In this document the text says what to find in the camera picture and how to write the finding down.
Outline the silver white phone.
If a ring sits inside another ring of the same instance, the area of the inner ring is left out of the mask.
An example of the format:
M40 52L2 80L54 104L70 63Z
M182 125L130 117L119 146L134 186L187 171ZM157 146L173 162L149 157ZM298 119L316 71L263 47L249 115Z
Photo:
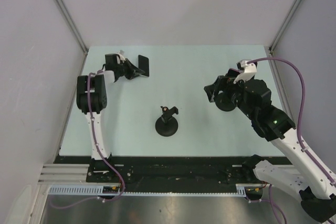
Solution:
M149 77L150 76L149 58L143 55L138 55L138 68L141 70L140 75Z

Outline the black stand with ball joint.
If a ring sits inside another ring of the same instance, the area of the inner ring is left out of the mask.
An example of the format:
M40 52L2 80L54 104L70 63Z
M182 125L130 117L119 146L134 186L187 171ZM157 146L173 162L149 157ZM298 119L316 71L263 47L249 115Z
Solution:
M156 132L164 137L170 137L174 135L178 130L178 121L173 116L178 115L178 108L172 107L168 108L166 106L161 106L162 115L155 122Z

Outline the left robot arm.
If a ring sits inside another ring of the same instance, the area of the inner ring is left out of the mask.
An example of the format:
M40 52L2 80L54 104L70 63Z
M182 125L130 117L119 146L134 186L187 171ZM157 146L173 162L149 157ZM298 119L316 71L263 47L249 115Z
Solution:
M112 153L104 130L103 113L108 104L106 85L122 77L132 80L140 76L150 76L149 59L138 55L138 65L135 66L120 51L106 54L105 63L97 72L77 77L76 104L87 120L91 138L88 183L111 182L115 177L120 177L111 164Z

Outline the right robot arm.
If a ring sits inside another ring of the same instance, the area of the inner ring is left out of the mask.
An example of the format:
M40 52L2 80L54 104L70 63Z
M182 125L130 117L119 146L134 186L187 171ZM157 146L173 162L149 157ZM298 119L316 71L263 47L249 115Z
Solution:
M249 183L263 180L300 202L303 210L315 221L335 219L335 174L323 173L302 148L297 139L297 127L291 118L271 103L271 90L262 80L234 82L228 75L218 76L213 84L204 87L208 100L222 111L240 109L251 121L261 138L279 149L292 163L300 176L275 167L262 157L253 155L242 169Z

